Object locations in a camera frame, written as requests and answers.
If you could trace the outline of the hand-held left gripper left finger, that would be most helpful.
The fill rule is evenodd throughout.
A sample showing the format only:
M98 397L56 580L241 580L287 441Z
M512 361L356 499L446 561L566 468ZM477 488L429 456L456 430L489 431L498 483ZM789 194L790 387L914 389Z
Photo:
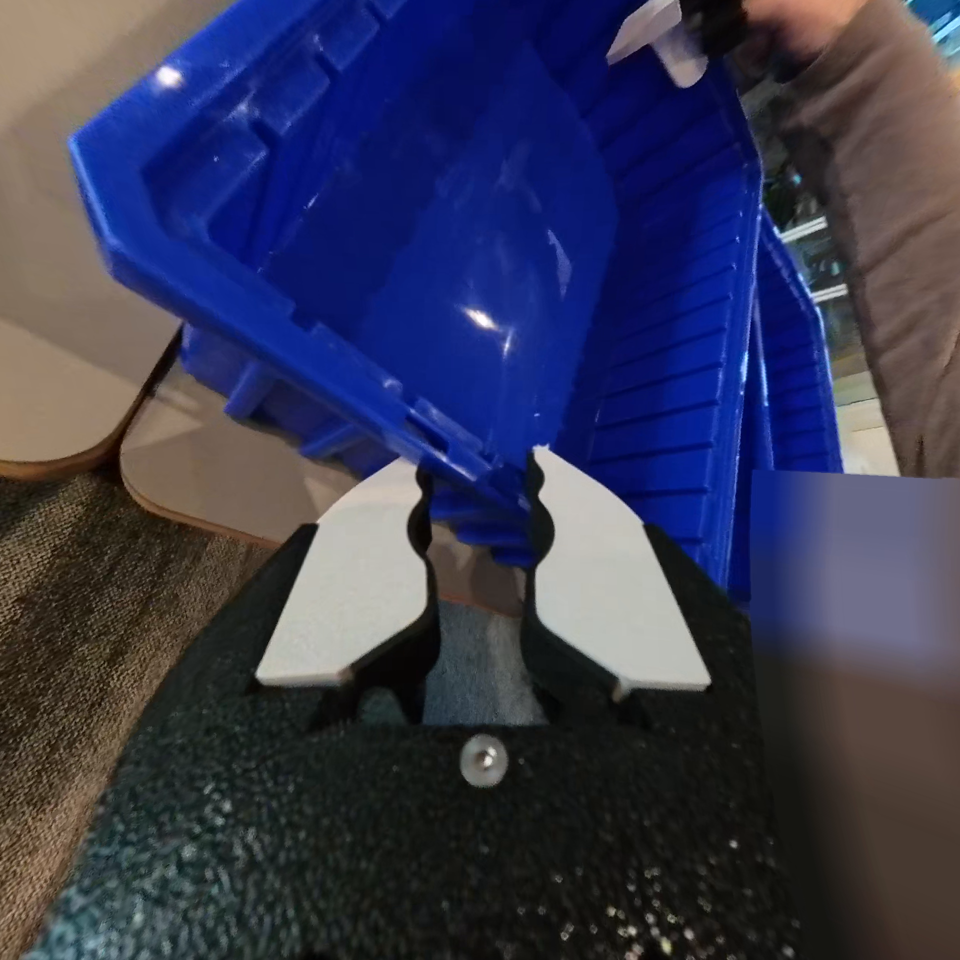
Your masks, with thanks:
M342 687L428 609L410 522L412 463L389 463L337 500L316 530L255 671L265 688Z

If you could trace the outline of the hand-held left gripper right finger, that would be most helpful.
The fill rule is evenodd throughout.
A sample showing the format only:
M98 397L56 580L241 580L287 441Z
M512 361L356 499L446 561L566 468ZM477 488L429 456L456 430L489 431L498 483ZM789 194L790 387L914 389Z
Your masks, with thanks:
M587 689L608 703L706 691L711 675L642 519L548 446L531 450L527 481L522 655L534 681L560 701Z

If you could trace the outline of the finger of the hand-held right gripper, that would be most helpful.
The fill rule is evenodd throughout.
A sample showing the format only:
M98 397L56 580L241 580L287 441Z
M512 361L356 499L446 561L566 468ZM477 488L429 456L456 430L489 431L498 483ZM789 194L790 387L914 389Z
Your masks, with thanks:
M644 47L654 47L677 26L677 1L644 2L620 25L606 51L606 63L612 66Z
M654 41L654 54L678 89L690 89L706 74L709 59L687 29L669 29Z

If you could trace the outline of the blue plastic bin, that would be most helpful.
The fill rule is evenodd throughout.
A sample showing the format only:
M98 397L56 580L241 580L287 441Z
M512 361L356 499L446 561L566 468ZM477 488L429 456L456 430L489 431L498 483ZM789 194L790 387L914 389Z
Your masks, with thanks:
M822 318L766 212L761 213L759 223L726 585L728 596L743 607L750 604L751 597L754 472L844 471Z
M762 221L729 65L640 2L235 2L71 134L109 273L225 414L526 567L548 447L720 587Z

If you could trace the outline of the person's right forearm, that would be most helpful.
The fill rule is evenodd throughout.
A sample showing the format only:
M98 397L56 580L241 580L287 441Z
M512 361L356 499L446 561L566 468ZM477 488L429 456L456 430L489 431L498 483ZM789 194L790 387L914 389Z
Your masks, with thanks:
M958 90L903 2L859 7L774 101L846 260L904 476L959 476Z

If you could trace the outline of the person's right hand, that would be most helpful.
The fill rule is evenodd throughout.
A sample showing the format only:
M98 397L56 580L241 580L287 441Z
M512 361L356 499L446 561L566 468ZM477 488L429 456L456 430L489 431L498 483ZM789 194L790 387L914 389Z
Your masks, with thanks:
M844 17L836 19L831 2L744 1L747 36L741 50L756 63L779 59L805 66L827 47Z

